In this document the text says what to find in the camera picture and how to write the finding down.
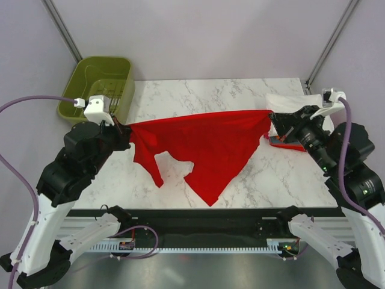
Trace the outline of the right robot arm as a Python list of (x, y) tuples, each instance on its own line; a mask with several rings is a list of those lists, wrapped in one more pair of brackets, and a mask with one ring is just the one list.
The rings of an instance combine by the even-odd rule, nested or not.
[(341, 244), (295, 206), (278, 213), (275, 227), (282, 237), (294, 235), (322, 255), (345, 288), (384, 288), (384, 186), (364, 162), (374, 150), (365, 127), (351, 120), (348, 105), (343, 109), (346, 122), (333, 132), (323, 130), (316, 105), (269, 118), (281, 141), (298, 141), (323, 171), (356, 245)]

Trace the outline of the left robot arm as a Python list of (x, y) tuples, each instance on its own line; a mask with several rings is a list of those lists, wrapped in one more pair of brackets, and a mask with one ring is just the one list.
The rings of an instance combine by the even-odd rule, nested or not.
[(81, 122), (64, 136), (64, 146), (48, 164), (32, 192), (34, 210), (20, 243), (1, 256), (1, 267), (21, 288), (41, 288), (59, 281), (74, 261), (104, 238), (125, 237), (131, 215), (119, 206), (90, 226), (62, 240), (58, 231), (81, 193), (91, 185), (114, 151), (130, 148), (129, 126)]

